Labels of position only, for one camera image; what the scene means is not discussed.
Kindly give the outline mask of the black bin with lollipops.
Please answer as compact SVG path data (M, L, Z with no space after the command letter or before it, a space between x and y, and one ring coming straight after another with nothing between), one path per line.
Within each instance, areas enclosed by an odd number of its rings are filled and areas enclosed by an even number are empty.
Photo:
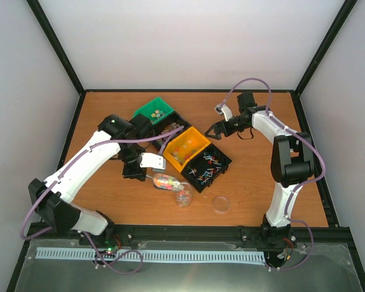
M214 144L209 144L193 156L181 174L198 193L201 193L210 187L220 174L225 174L231 163L232 159Z

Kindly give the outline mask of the green plastic bin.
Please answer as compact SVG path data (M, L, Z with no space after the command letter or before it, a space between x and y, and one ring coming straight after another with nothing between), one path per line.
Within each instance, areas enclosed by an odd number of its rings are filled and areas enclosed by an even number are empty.
M138 108L134 112L133 117L141 114L149 118L152 124L156 124L164 120L173 112L174 109L167 102L165 102L161 97L156 97L142 107Z

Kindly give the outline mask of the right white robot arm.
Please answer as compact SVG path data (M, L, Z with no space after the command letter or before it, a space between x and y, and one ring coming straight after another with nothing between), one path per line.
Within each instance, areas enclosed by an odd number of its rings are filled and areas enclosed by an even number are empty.
M263 134L272 144L270 170L275 181L271 205L260 226L260 239L267 247L282 243L290 235L291 214L302 183L313 176L315 164L310 148L311 136L295 132L281 122L267 106L258 106L251 93L237 96L240 114L235 116L224 103L215 111L224 119L214 123L205 136L220 140L245 129Z

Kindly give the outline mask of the yellow plastic bin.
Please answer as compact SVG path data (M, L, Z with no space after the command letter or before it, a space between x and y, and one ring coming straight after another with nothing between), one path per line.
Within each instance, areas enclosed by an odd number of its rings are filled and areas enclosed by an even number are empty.
M181 173L188 162L208 145L210 145L210 140L195 127L189 127L167 144L163 157Z

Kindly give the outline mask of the clear jar lid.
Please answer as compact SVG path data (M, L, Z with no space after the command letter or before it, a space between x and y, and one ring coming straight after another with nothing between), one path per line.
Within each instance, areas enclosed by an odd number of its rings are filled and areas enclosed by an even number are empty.
M229 200L225 196L216 196L212 200L216 212L224 213L229 209Z

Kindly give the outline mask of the black frame post right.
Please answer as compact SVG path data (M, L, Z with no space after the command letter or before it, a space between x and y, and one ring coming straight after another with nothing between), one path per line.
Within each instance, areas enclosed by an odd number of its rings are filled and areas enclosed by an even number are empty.
M310 64L307 66L307 69L305 70L302 78L296 86L296 89L294 90L298 97L300 97L306 89L321 61L324 59L326 53L330 49L330 46L333 44L335 38L339 34L341 28L351 14L353 8L356 6L357 2L357 0L345 0L341 5L317 51L311 59Z

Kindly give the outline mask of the clear plastic jar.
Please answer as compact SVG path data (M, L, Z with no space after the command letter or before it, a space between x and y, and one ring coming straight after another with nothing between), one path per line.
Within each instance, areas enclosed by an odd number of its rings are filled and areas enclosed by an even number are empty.
M188 182L182 182L176 192L176 204L178 207L189 207L192 202L193 190Z

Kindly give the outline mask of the black frame post left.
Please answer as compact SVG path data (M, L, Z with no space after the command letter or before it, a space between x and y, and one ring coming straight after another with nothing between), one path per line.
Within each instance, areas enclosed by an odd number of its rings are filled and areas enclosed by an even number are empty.
M44 9L42 8L42 5L37 0L27 0L26 2L30 7L34 17L38 21L38 24L44 32L56 56L58 57L77 94L82 96L85 93L85 89L77 73L75 72L75 69L72 66L63 46L61 45L61 42L57 37L57 34L55 33L54 28L52 27Z

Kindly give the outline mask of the metal base plate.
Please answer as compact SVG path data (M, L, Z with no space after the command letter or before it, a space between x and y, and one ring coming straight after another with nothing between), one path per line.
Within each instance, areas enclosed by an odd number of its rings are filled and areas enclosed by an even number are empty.
M36 259L37 248L90 248L76 240L32 240L9 291L365 291L362 269L345 243L302 243L281 269L238 263L113 262ZM141 250L256 251L223 242L139 244Z

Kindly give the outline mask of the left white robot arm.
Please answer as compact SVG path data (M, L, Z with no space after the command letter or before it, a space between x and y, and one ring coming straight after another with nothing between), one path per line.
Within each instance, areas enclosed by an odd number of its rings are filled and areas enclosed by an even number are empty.
M147 171L142 160L148 154L140 143L149 140L152 129L150 119L143 114L129 121L109 115L64 166L43 181L34 179L28 186L32 202L28 213L37 213L48 227L31 237L50 230L61 234L73 230L92 234L101 245L111 243L111 220L99 211L76 206L73 200L85 182L114 156L123 162L124 178L144 181Z

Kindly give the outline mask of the black frame post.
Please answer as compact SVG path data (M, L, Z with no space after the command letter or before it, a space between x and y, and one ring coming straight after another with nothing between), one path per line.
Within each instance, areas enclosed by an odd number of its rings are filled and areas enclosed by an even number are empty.
M330 49L330 46L333 44L335 38L339 34L341 28L351 14L353 8L356 6L357 2L357 0L345 0L341 5L317 51L311 59L310 64L307 66L307 69L305 70L302 78L296 86L296 89L294 90L298 97L300 97L306 89L321 61L324 59L326 53Z
M42 5L37 0L27 0L26 2L30 7L34 17L38 21L38 24L44 32L56 56L58 57L77 94L82 96L85 93L85 89L77 73L75 72L75 69L72 66L63 46L61 45L61 42L57 37L57 34L55 33L54 28L52 27L44 9L42 8Z

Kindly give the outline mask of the black aluminium rail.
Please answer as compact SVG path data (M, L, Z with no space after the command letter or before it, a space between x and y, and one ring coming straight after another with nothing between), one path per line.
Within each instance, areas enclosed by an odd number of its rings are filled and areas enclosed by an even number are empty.
M111 244L119 239L122 246L136 247L147 241L161 242L224 242L243 248L279 248L292 243L349 243L353 238L349 228L290 228L277 235L269 235L260 227L204 227L204 226L146 226L117 224L100 236L92 236L98 246Z

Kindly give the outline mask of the metal scoop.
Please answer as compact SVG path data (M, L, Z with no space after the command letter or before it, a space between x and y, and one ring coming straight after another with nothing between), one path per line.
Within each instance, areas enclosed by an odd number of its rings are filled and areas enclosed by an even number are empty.
M183 189L180 181L170 175L157 173L152 178L153 184L157 189L179 192Z

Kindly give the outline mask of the black bin with popsicle candies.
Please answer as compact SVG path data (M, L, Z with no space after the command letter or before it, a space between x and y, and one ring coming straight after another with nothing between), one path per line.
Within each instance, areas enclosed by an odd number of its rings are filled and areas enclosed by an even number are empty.
M160 122L154 124L153 128L155 131L155 135L159 136L162 134L167 134L181 126L183 126L184 128L180 132L172 136L172 139L177 137L181 132L185 131L191 126L188 121L186 121L183 117L181 117L177 112L174 111L166 116L165 119L162 119Z

